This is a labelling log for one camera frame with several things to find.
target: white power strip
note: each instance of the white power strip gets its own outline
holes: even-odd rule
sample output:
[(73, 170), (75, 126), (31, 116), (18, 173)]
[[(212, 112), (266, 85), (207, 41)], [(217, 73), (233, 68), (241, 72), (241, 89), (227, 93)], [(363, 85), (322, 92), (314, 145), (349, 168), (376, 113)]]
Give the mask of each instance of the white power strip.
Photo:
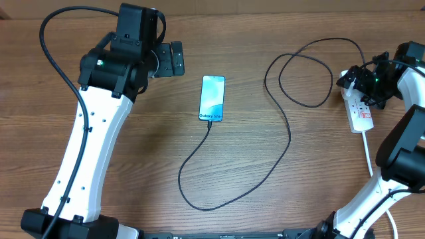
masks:
[[(347, 71), (341, 72), (339, 77), (342, 77)], [(353, 89), (354, 83), (350, 88), (341, 88), (341, 93), (344, 98), (345, 109), (347, 110), (348, 121), (350, 124), (351, 132), (361, 133), (373, 128), (373, 120), (371, 109), (361, 102), (363, 94), (358, 90)]]

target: white power cord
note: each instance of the white power cord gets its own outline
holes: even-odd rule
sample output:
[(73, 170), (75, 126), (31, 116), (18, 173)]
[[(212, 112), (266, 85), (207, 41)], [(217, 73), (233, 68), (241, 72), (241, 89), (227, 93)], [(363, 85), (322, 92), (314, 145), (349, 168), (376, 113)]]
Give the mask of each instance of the white power cord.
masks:
[[(373, 170), (372, 170), (372, 164), (371, 164), (371, 157), (369, 156), (369, 147), (367, 146), (366, 132), (362, 131), (361, 135), (363, 137), (363, 145), (365, 146), (367, 167), (369, 168), (369, 174), (372, 177), (373, 176)], [(394, 239), (398, 239), (396, 222), (394, 221), (394, 218), (392, 217), (389, 210), (386, 211), (386, 214), (388, 215), (388, 219), (390, 219), (392, 230), (394, 231)]]

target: wood grain surface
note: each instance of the wood grain surface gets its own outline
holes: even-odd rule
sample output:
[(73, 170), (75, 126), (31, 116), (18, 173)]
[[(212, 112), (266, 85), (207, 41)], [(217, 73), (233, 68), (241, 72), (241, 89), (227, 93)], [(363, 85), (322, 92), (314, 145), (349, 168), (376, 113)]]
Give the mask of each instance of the wood grain surface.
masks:
[[(118, 11), (122, 2), (122, 0), (0, 0), (0, 7), (10, 16), (6, 19), (43, 19), (51, 12), (67, 6), (89, 5)], [(125, 0), (125, 2), (159, 9), (166, 16), (419, 11), (424, 6), (423, 0)], [(57, 17), (103, 17), (103, 14), (92, 11), (70, 11)]]
[[(304, 108), (280, 91), (271, 70), (269, 86), (286, 111), (292, 144), (270, 178), (247, 197), (213, 212), (189, 207), (179, 194), (177, 173), (197, 146), (207, 123), (197, 118), (203, 75), (226, 76), (224, 120), (214, 123), (204, 146), (182, 174), (186, 196), (197, 206), (216, 206), (261, 181), (288, 142), (283, 118), (267, 96), (264, 73), (275, 57), (326, 37), (360, 44), (367, 60), (400, 43), (425, 42), (425, 14), (292, 13), (167, 18), (166, 42), (183, 42), (186, 74), (152, 79), (122, 127), (106, 174), (102, 214), (147, 232), (268, 232), (314, 227), (346, 205), (369, 180), (361, 136), (349, 130), (335, 81), (361, 64), (357, 49), (340, 40), (321, 42), (305, 54), (332, 69), (334, 87), (320, 108)], [(39, 207), (52, 186), (72, 129), (76, 98), (46, 60), (39, 45), (41, 21), (0, 21), (0, 238), (30, 238), (22, 213)], [(74, 83), (79, 62), (116, 26), (115, 18), (57, 19), (46, 28), (54, 59)], [(322, 101), (328, 71), (295, 59), (283, 85), (306, 104)], [(372, 158), (404, 114), (391, 99), (372, 111), (368, 132)], [(391, 212), (401, 238), (423, 238), (424, 197), (403, 199)], [(388, 218), (373, 226), (391, 238)]]

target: black cable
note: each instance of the black cable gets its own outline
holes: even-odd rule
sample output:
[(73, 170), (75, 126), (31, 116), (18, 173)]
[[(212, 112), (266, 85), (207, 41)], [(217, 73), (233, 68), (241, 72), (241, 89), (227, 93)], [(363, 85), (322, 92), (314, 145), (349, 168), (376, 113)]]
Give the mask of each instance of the black cable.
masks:
[(384, 202), (389, 199), (392, 198), (392, 196), (394, 196), (397, 193), (414, 193), (414, 194), (423, 194), (425, 193), (425, 190), (419, 190), (418, 192), (412, 192), (410, 189), (400, 189), (400, 190), (394, 190), (389, 192), (389, 194), (387, 194), (383, 199), (381, 199), (378, 204), (375, 205), (375, 207), (372, 208), (372, 210), (370, 212), (368, 212), (366, 214), (366, 216), (360, 220), (359, 224), (357, 225), (356, 229), (354, 230), (354, 232), (352, 233), (352, 235), (350, 236), (350, 239), (354, 239), (354, 237), (356, 237), (356, 234), (358, 233), (358, 231), (360, 230), (360, 228), (364, 225), (364, 223), (367, 221), (367, 219), (369, 219), (369, 217), (372, 216), (372, 214), (378, 210), (378, 208), (380, 206), (382, 206), (384, 204)]
[(112, 38), (115, 36), (115, 32), (108, 32), (106, 36), (100, 40), (100, 42), (96, 45), (96, 48), (103, 49), (108, 45), (109, 42), (111, 42)]
[(143, 88), (137, 93), (137, 94), (143, 94), (147, 90), (147, 86), (149, 85), (149, 80), (146, 80), (146, 84), (143, 86)]
[(82, 136), (80, 151), (78, 152), (78, 156), (77, 156), (77, 160), (75, 162), (74, 169), (72, 170), (72, 173), (71, 173), (71, 176), (69, 178), (69, 182), (68, 182), (68, 184), (66, 186), (64, 195), (60, 199), (59, 207), (56, 210), (56, 213), (54, 214), (51, 223), (49, 224), (49, 226), (45, 230), (45, 232), (44, 232), (44, 234), (42, 236), (42, 239), (46, 239), (48, 237), (50, 231), (53, 229), (54, 224), (58, 220), (59, 215), (62, 212), (62, 209), (64, 208), (64, 205), (65, 205), (66, 201), (68, 200), (69, 192), (71, 191), (72, 184), (74, 183), (75, 176), (76, 176), (76, 174), (78, 172), (78, 168), (80, 167), (81, 159), (82, 159), (82, 156), (84, 154), (84, 150), (86, 148), (87, 136), (88, 136), (88, 129), (89, 129), (89, 127), (88, 127), (88, 112), (87, 112), (87, 108), (86, 108), (86, 104), (84, 103), (84, 100), (82, 99), (82, 97), (81, 97), (80, 93), (78, 92), (77, 88), (72, 84), (72, 82), (69, 80), (69, 78), (60, 69), (60, 67), (58, 66), (58, 64), (53, 60), (52, 56), (50, 55), (50, 53), (47, 50), (46, 43), (44, 42), (44, 29), (46, 28), (47, 23), (54, 16), (56, 16), (56, 15), (58, 15), (60, 13), (66, 12), (66, 11), (71, 11), (71, 10), (99, 11), (99, 12), (109, 13), (109, 14), (118, 16), (118, 13), (116, 13), (114, 11), (106, 10), (106, 9), (101, 9), (101, 8), (97, 8), (97, 7), (75, 6), (75, 7), (65, 7), (65, 8), (56, 10), (53, 13), (49, 14), (44, 19), (44, 21), (41, 23), (39, 37), (40, 37), (40, 44), (41, 44), (42, 51), (46, 55), (47, 60), (52, 64), (53, 68), (64, 79), (65, 83), (69, 86), (69, 88), (72, 90), (72, 92), (77, 97), (78, 102), (80, 103), (80, 106), (81, 106), (81, 109), (82, 109), (83, 116), (84, 116), (84, 133), (83, 133), (83, 136)]
[(167, 22), (165, 21), (165, 15), (164, 15), (162, 12), (158, 11), (158, 12), (157, 12), (157, 17), (158, 17), (158, 18), (159, 18), (159, 20), (161, 20), (161, 22), (162, 22), (162, 32), (161, 32), (161, 34), (159, 35), (159, 37), (157, 38), (157, 40), (155, 41), (155, 44), (156, 44), (156, 45), (159, 45), (159, 44), (161, 44), (161, 43), (163, 42), (163, 40), (164, 40), (164, 37), (165, 37), (165, 30), (167, 30)]
[(363, 61), (363, 64), (366, 62), (366, 60), (365, 60), (365, 55), (363, 54), (363, 51), (361, 50), (361, 48), (360, 48), (360, 46), (355, 42), (355, 41), (353, 41), (353, 40), (351, 40), (351, 39), (346, 39), (346, 38), (343, 38), (343, 37), (330, 37), (330, 38), (326, 38), (326, 39), (319, 39), (319, 40), (315, 40), (315, 41), (312, 41), (312, 42), (310, 42), (310, 43), (308, 43), (307, 45), (305, 45), (305, 46), (303, 46), (303, 47), (301, 47), (297, 52), (295, 52), (289, 59), (288, 59), (288, 61), (284, 64), (284, 67), (282, 67), (282, 69), (280, 70), (280, 73), (279, 73), (279, 87), (280, 87), (280, 89), (282, 90), (282, 92), (285, 94), (285, 96), (286, 97), (288, 97), (291, 101), (293, 101), (293, 102), (295, 102), (295, 103), (297, 103), (297, 104), (299, 104), (299, 105), (301, 105), (301, 106), (304, 106), (304, 107), (307, 107), (307, 108), (316, 108), (316, 107), (319, 107), (319, 106), (321, 106), (321, 105), (323, 105), (326, 101), (327, 101), (327, 99), (329, 98), (329, 96), (331, 95), (331, 91), (332, 91), (332, 86), (333, 86), (333, 78), (331, 77), (331, 87), (330, 87), (330, 89), (329, 89), (329, 92), (327, 93), (327, 95), (326, 95), (326, 97), (325, 97), (325, 99), (321, 102), (321, 103), (319, 103), (319, 104), (317, 104), (317, 105), (314, 105), (314, 106), (310, 106), (310, 105), (307, 105), (307, 104), (303, 104), (303, 103), (301, 103), (301, 102), (299, 102), (299, 101), (297, 101), (297, 100), (295, 100), (295, 99), (293, 99), (290, 95), (288, 95), (288, 93), (286, 93), (286, 91), (284, 90), (284, 87), (282, 86), (282, 80), (281, 80), (281, 77), (282, 77), (282, 72), (285, 70), (285, 68), (286, 68), (286, 66), (290, 63), (290, 61), (294, 58), (294, 57), (296, 57), (301, 51), (303, 51), (303, 50), (305, 50), (309, 45), (311, 45), (311, 44), (313, 44), (313, 43), (316, 43), (316, 42), (321, 42), (321, 41), (325, 41), (325, 40), (346, 40), (346, 41), (349, 41), (349, 42), (351, 42), (351, 43), (353, 43), (356, 47), (357, 47), (357, 49), (359, 49), (359, 52), (360, 52), (360, 55), (361, 55), (361, 59), (362, 59), (362, 61)]
[[(329, 97), (329, 95), (331, 94), (331, 91), (332, 91), (332, 85), (333, 85), (333, 74), (332, 74), (332, 71), (331, 71), (331, 69), (330, 69), (330, 67), (328, 67), (328, 65), (326, 65), (324, 62), (322, 62), (322, 61), (320, 61), (319, 59), (316, 59), (316, 58), (314, 58), (314, 57), (311, 57), (311, 56), (304, 56), (304, 55), (300, 55), (299, 53), (301, 52), (301, 51), (303, 51), (307, 46), (309, 46), (309, 45), (311, 45), (311, 44), (313, 44), (313, 43), (315, 43), (315, 42), (320, 42), (320, 41), (323, 41), (323, 40), (347, 40), (347, 41), (349, 41), (349, 42), (351, 42), (351, 43), (353, 43), (358, 49), (359, 49), (359, 52), (360, 52), (360, 55), (361, 55), (361, 58), (362, 58), (362, 60), (363, 60), (363, 63), (365, 62), (365, 57), (364, 57), (364, 55), (363, 55), (363, 51), (360, 49), (360, 47), (359, 47), (359, 45), (357, 44), (357, 43), (355, 43), (354, 41), (352, 41), (352, 40), (350, 40), (350, 39), (345, 39), (345, 38), (328, 38), (328, 39), (319, 39), (319, 40), (315, 40), (315, 41), (313, 41), (313, 42), (311, 42), (311, 43), (309, 43), (309, 44), (307, 44), (307, 45), (305, 45), (305, 46), (303, 46), (303, 47), (301, 47), (296, 53), (285, 53), (285, 54), (281, 54), (281, 55), (279, 55), (278, 57), (276, 57), (276, 59), (274, 59), (273, 60), (273, 62), (271, 63), (271, 65), (269, 65), (269, 67), (268, 67), (268, 69), (267, 69), (267, 71), (266, 71), (266, 75), (264, 76), (264, 87), (265, 87), (265, 89), (266, 89), (266, 91), (267, 91), (267, 93), (268, 93), (268, 95), (271, 97), (271, 99), (274, 101), (274, 103), (277, 105), (277, 107), (280, 109), (280, 111), (281, 111), (281, 113), (282, 113), (282, 115), (284, 116), (284, 118), (285, 118), (285, 122), (286, 122), (286, 127), (287, 127), (287, 129), (288, 129), (288, 144), (286, 145), (286, 148), (285, 148), (285, 150), (284, 150), (284, 152), (280, 155), (280, 157), (279, 157), (279, 159), (274, 163), (274, 165), (273, 165), (273, 167), (272, 167), (272, 169), (270, 169), (270, 171), (268, 172), (268, 174), (263, 178), (263, 180), (261, 180), (255, 187), (253, 187), (252, 189), (250, 189), (249, 191), (247, 191), (246, 193), (244, 193), (244, 194), (242, 194), (242, 195), (240, 195), (239, 197), (236, 197), (235, 199), (232, 199), (232, 200), (230, 200), (230, 201), (228, 201), (228, 202), (225, 202), (225, 203), (223, 203), (223, 204), (221, 204), (221, 205), (219, 205), (219, 206), (216, 206), (216, 207), (213, 207), (213, 208), (199, 208), (199, 207), (197, 207), (197, 206), (195, 206), (195, 205), (193, 205), (192, 203), (190, 203), (189, 202), (189, 200), (187, 200), (187, 198), (186, 198), (186, 196), (185, 196), (185, 194), (183, 193), (183, 190), (181, 189), (181, 183), (180, 183), (180, 176), (181, 176), (181, 171), (183, 170), (183, 167), (185, 166), (185, 164), (187, 163), (187, 161), (196, 153), (196, 151), (201, 147), (201, 145), (204, 143), (204, 141), (205, 141), (205, 139), (208, 137), (208, 134), (209, 134), (209, 132), (210, 132), (210, 129), (211, 129), (211, 122), (209, 121), (209, 125), (208, 125), (208, 131), (207, 131), (207, 134), (204, 136), (204, 139), (201, 141), (201, 143), (198, 145), (198, 147), (187, 157), (187, 159), (183, 162), (183, 164), (180, 166), (180, 170), (179, 170), (179, 175), (178, 175), (178, 177), (177, 177), (177, 181), (178, 181), (178, 184), (179, 184), (179, 190), (180, 190), (180, 194), (181, 194), (181, 196), (183, 197), (183, 199), (185, 199), (185, 201), (187, 202), (187, 204), (189, 205), (189, 206), (191, 206), (192, 208), (194, 208), (194, 209), (197, 209), (197, 210), (200, 210), (200, 211), (204, 211), (204, 212), (208, 212), (208, 211), (212, 211), (212, 210), (216, 210), (216, 209), (219, 209), (219, 208), (221, 208), (221, 207), (223, 207), (223, 206), (226, 206), (226, 205), (228, 205), (228, 204), (230, 204), (230, 203), (232, 203), (232, 202), (234, 202), (234, 201), (236, 201), (236, 200), (239, 200), (239, 199), (241, 199), (242, 197), (245, 197), (246, 195), (248, 195), (248, 194), (250, 194), (252, 191), (254, 191), (254, 190), (256, 190), (259, 186), (261, 186), (266, 180), (267, 180), (267, 178), (272, 174), (272, 172), (273, 172), (273, 170), (276, 168), (276, 166), (278, 166), (278, 164), (279, 164), (279, 162), (282, 160), (282, 158), (284, 157), (284, 155), (285, 155), (285, 153), (286, 153), (286, 151), (289, 149), (289, 147), (290, 147), (290, 144), (291, 144), (291, 129), (290, 129), (290, 123), (289, 123), (289, 121), (288, 121), (288, 118), (286, 117), (286, 114), (285, 114), (285, 111), (282, 109), (282, 107), (279, 105), (279, 103), (276, 101), (276, 99), (273, 97), (273, 95), (270, 93), (270, 91), (269, 91), (269, 89), (268, 89), (268, 87), (267, 87), (267, 75), (268, 75), (268, 73), (269, 73), (269, 71), (270, 71), (270, 69), (271, 69), (271, 67), (274, 65), (274, 63), (279, 59), (279, 58), (281, 58), (281, 57), (283, 57), (283, 56), (291, 56), (291, 58), (286, 62), (286, 64), (284, 65), (284, 67), (282, 68), (282, 70), (281, 70), (281, 72), (280, 72), (280, 75), (279, 75), (279, 85), (280, 85), (280, 88), (281, 88), (281, 90), (282, 90), (282, 92), (290, 99), (290, 100), (292, 100), (293, 102), (295, 102), (295, 103), (297, 103), (297, 104), (299, 104), (299, 105), (301, 105), (301, 106), (305, 106), (305, 107), (309, 107), (309, 108), (314, 108), (314, 107), (319, 107), (319, 106), (321, 106), (323, 103), (325, 103), (326, 102), (326, 100), (328, 99), (328, 97)], [(298, 56), (298, 57), (303, 57), (303, 58), (307, 58), (307, 59), (310, 59), (310, 60), (314, 60), (314, 61), (316, 61), (316, 62), (318, 62), (318, 63), (320, 63), (320, 64), (322, 64), (324, 67), (326, 67), (326, 69), (329, 71), (329, 73), (330, 73), (330, 75), (331, 75), (331, 86), (329, 87), (329, 92), (328, 92), (328, 94), (327, 94), (327, 96), (326, 96), (326, 98), (324, 99), (324, 101), (322, 101), (322, 103), (320, 103), (320, 104), (318, 104), (318, 105), (316, 105), (316, 106), (309, 106), (309, 105), (306, 105), (306, 104), (303, 104), (303, 103), (300, 103), (300, 102), (298, 102), (298, 101), (296, 101), (295, 99), (293, 99), (293, 98), (291, 98), (286, 92), (285, 92), (285, 90), (283, 89), (283, 87), (282, 87), (282, 85), (280, 84), (280, 77), (281, 77), (281, 75), (282, 75), (282, 72), (284, 71), (284, 69), (285, 69), (285, 67), (288, 65), (288, 63), (294, 58), (294, 57), (296, 57), (296, 56)]]

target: phone screen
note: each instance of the phone screen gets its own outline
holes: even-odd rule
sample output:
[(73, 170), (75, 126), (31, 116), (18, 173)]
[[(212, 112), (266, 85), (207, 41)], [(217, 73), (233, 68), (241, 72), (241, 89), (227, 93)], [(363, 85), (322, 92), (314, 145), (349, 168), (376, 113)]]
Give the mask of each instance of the phone screen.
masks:
[(224, 103), (224, 76), (204, 76), (199, 104), (199, 119), (222, 121)]

